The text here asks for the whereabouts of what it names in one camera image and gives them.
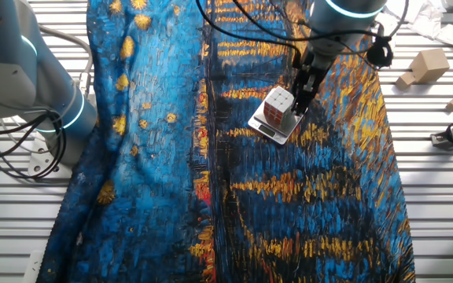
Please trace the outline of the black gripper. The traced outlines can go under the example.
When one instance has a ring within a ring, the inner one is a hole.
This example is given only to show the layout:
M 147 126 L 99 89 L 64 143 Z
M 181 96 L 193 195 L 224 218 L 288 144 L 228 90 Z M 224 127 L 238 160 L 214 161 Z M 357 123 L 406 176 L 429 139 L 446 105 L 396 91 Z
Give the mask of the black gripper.
M 315 99 L 318 86 L 330 70 L 331 61 L 326 58 L 297 58 L 293 60 L 293 66 L 297 72 L 291 89 L 294 96 L 291 111 L 296 116 L 301 116 Z M 303 88 L 305 87 L 310 87 L 310 89 L 305 91 L 304 96 Z

